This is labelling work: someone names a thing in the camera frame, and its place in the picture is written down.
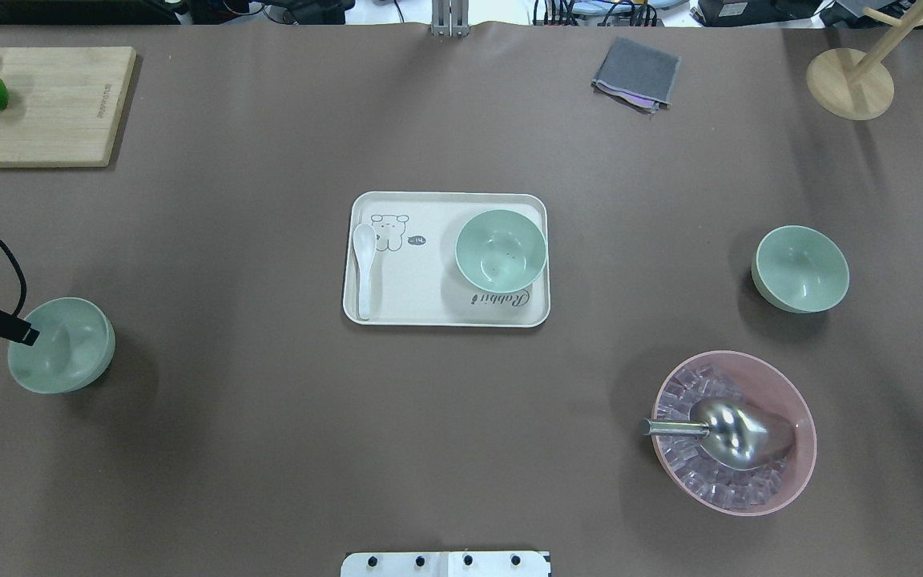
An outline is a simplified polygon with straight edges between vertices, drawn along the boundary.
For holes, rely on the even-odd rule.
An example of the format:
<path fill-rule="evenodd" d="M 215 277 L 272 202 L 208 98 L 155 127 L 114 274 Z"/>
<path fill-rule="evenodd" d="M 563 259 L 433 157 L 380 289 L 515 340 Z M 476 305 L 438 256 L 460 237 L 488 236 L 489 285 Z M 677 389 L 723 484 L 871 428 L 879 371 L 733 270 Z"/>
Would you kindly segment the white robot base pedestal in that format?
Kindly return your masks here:
<path fill-rule="evenodd" d="M 345 556 L 341 576 L 550 576 L 549 552 L 387 551 Z"/>

